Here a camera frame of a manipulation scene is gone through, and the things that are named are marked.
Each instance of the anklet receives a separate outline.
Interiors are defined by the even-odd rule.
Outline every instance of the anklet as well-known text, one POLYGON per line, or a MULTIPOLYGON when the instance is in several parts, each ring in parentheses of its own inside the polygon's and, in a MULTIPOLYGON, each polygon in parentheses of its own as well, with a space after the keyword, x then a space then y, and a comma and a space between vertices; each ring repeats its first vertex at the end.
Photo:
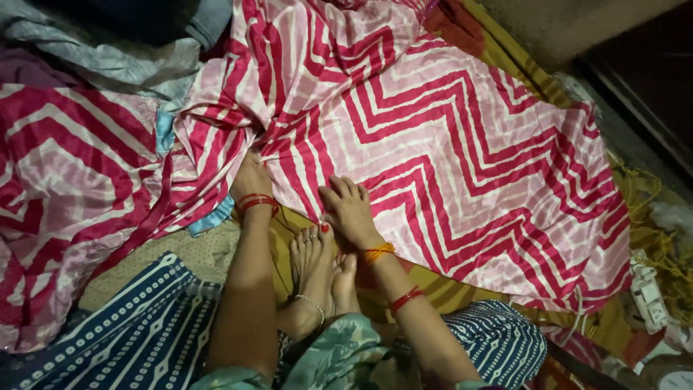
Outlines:
POLYGON ((325 312, 322 311, 320 306, 317 303, 315 303, 314 300, 310 299, 309 297, 307 297, 305 295, 297 294, 296 298, 303 298, 303 299, 307 300, 308 303, 310 303, 311 305, 317 307, 317 309, 320 311, 320 325, 318 325, 318 327, 322 328, 322 324, 325 323, 325 312))

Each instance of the woman's hand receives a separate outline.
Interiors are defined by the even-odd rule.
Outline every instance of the woman's hand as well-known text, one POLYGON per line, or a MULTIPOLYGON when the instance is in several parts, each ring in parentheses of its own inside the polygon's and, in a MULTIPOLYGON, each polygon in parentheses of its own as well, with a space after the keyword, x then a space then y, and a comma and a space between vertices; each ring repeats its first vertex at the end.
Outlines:
POLYGON ((342 233, 346 239, 359 249, 370 249, 385 243, 376 229, 371 215, 371 201, 368 190, 355 185, 343 176, 330 176, 333 189, 326 186, 318 188, 322 195, 326 214, 322 219, 342 233))
POLYGON ((272 179, 260 164, 260 156, 255 152, 248 151, 243 158, 229 193, 236 204, 249 194, 272 196, 272 179))

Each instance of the bare foot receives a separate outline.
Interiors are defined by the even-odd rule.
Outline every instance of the bare foot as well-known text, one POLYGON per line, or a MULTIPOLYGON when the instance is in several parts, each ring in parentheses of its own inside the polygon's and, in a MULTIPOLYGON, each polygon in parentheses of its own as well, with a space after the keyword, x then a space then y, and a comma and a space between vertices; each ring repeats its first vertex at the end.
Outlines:
MULTIPOLYGON (((318 226, 303 229, 289 243, 291 276, 294 292, 318 305, 327 319, 334 312, 330 295, 335 250, 332 228, 322 231, 318 226)), ((301 341, 319 325, 322 316, 317 307, 298 298, 277 313, 277 325, 293 341, 301 341)))
POLYGON ((335 301, 334 315, 361 313, 356 298, 356 255, 339 255, 335 258, 335 274, 332 282, 332 298, 335 301))

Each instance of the gray cloth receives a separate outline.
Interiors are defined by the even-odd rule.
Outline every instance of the gray cloth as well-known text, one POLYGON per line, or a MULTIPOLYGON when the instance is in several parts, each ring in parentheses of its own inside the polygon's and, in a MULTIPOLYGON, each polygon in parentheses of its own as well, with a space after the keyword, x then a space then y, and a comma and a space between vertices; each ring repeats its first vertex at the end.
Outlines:
POLYGON ((233 11, 231 0, 200 0, 185 32, 202 44, 203 51, 207 51, 219 40, 233 11))
POLYGON ((118 39, 109 31, 76 26, 66 17, 24 0, 4 0, 0 23, 6 39, 33 43, 65 61, 100 90, 156 97, 179 110, 202 67, 200 43, 179 39, 154 48, 118 39))

